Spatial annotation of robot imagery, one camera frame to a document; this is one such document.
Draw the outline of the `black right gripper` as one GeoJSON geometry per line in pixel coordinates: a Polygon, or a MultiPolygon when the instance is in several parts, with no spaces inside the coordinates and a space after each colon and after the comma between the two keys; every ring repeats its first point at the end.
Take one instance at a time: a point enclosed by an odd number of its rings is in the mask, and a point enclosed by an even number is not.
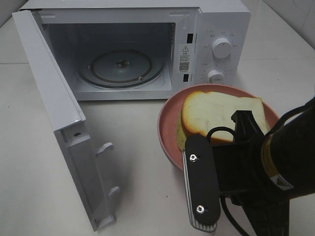
{"type": "Polygon", "coordinates": [[[271,199],[272,187],[261,161],[263,145],[271,135],[264,136],[252,111],[237,110],[233,142],[211,144],[211,193],[216,197],[244,195],[250,199],[271,199]]]}

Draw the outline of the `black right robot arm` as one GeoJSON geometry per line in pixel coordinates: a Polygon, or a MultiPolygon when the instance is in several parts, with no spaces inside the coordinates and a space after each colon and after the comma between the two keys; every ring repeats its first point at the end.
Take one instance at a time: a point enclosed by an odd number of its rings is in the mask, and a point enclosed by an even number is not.
{"type": "Polygon", "coordinates": [[[241,234],[246,231],[227,208],[241,206],[258,236],[289,233],[289,200],[315,191],[315,102],[285,113],[263,134],[251,111],[237,110],[234,129],[214,128],[233,136],[212,146],[224,214],[241,234]]]}

